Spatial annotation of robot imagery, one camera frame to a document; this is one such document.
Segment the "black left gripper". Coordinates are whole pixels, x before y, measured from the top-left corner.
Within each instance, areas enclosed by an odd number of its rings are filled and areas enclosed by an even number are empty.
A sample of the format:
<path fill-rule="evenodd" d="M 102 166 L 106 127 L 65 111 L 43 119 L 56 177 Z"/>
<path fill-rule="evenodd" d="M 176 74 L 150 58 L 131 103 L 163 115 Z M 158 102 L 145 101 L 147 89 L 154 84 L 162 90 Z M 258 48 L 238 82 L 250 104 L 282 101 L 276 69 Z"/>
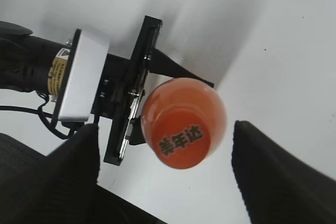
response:
<path fill-rule="evenodd" d="M 148 72 L 171 78 L 199 80 L 211 88 L 214 84 L 179 65 L 154 48 L 162 27 L 160 19 L 145 16 L 129 59 L 108 54 L 92 107 L 94 123 L 101 118 L 112 120 L 103 161 L 121 165 L 128 145 L 145 144 L 141 118 L 136 118 L 144 95 Z"/>

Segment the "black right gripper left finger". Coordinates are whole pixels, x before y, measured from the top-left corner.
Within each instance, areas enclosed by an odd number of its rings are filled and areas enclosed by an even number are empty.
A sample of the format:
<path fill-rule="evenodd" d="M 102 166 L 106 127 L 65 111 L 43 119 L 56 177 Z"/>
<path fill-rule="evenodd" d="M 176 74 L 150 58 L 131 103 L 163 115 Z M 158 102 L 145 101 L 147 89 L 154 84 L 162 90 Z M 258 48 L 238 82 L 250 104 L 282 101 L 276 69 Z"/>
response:
<path fill-rule="evenodd" d="M 99 128 L 87 124 L 49 155 L 1 135 L 1 223 L 160 223 L 98 185 Z"/>

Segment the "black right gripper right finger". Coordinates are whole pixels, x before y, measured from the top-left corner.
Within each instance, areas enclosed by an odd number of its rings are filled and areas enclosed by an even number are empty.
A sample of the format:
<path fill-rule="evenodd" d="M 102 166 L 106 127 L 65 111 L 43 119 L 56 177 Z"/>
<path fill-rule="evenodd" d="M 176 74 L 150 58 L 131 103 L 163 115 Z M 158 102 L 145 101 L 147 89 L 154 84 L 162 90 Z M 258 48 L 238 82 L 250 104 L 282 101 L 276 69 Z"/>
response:
<path fill-rule="evenodd" d="M 233 173 L 251 223 L 335 223 L 335 180 L 248 121 L 236 121 Z"/>

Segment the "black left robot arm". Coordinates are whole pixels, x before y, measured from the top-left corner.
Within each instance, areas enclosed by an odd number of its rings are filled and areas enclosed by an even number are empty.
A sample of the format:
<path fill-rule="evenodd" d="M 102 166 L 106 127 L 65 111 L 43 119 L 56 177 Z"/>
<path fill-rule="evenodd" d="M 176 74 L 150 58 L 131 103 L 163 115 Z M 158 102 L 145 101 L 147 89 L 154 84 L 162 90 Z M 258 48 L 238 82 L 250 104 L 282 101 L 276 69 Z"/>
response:
<path fill-rule="evenodd" d="M 35 37 L 1 22 L 1 88 L 56 99 L 52 114 L 34 110 L 66 140 L 90 115 L 112 120 L 104 161 L 120 165 L 128 145 L 147 143 L 166 165 L 200 163 L 220 138 L 213 84 L 156 49 L 162 21 L 145 16 L 130 59 L 108 53 L 96 31 L 77 29 L 70 45 Z"/>

